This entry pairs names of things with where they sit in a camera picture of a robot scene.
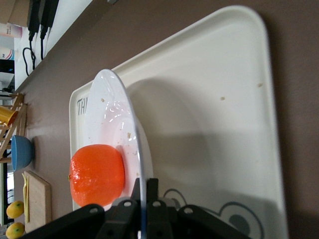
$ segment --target wooden dish rack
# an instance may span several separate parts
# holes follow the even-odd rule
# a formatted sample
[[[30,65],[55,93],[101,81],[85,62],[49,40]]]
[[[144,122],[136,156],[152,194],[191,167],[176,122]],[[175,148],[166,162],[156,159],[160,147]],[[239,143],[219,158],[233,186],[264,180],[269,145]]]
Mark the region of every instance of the wooden dish rack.
[[[26,123],[27,104],[23,103],[23,94],[11,95],[12,105],[8,107],[12,111],[18,111],[17,117],[10,126],[0,126],[0,163],[11,163],[11,158],[3,155],[6,150],[11,149],[11,137],[15,135],[24,136]]]

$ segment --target cable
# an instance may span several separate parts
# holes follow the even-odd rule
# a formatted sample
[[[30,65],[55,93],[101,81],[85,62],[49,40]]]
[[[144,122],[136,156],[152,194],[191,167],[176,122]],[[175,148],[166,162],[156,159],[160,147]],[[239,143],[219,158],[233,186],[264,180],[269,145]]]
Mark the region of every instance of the cable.
[[[30,42],[30,50],[31,50],[31,59],[32,59],[32,69],[34,70],[35,69],[35,60],[36,60],[36,57],[35,57],[35,54],[32,50],[32,40],[29,41]]]
[[[46,32],[48,31],[48,27],[41,26],[41,34],[40,34],[40,39],[41,39],[41,60],[43,60],[43,40],[45,38]]]
[[[26,62],[25,55],[24,55],[25,50],[30,50],[30,51],[31,51],[31,56],[33,56],[34,59],[35,59],[35,54],[33,53],[32,49],[29,48],[29,47],[25,47],[25,48],[23,49],[23,51],[22,51],[23,60],[24,60],[24,63],[25,63],[25,72],[26,72],[26,75],[29,76],[29,73],[28,73],[28,64],[27,64],[27,62]]]

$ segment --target charger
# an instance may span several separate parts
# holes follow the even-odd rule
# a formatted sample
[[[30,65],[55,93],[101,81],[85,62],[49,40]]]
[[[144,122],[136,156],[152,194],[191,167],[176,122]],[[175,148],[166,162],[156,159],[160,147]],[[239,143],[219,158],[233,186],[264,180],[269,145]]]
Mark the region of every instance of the charger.
[[[39,8],[40,8],[40,0],[30,0],[28,19],[27,19],[27,27],[29,30],[29,41],[33,40],[33,37],[36,33],[39,32]]]
[[[41,0],[39,7],[39,22],[41,24],[40,38],[44,39],[49,27],[52,27],[59,0]]]

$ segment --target yellow fruit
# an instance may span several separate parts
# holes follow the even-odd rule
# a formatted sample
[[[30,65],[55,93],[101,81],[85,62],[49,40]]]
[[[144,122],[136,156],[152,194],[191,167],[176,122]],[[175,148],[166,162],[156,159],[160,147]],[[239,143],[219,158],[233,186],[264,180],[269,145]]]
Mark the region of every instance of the yellow fruit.
[[[11,203],[6,209],[8,217],[14,219],[20,217],[24,212],[24,203],[22,201],[15,201]]]
[[[24,225],[22,223],[13,223],[7,228],[5,235],[9,239],[17,239],[24,233]]]

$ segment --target tangerine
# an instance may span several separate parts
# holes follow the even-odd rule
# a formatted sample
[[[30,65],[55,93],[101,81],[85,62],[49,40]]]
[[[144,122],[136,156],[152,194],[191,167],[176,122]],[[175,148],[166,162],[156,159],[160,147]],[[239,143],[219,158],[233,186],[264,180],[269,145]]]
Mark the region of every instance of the tangerine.
[[[72,198],[79,206],[108,205],[124,188],[122,156],[105,144],[80,148],[71,159],[69,180]]]

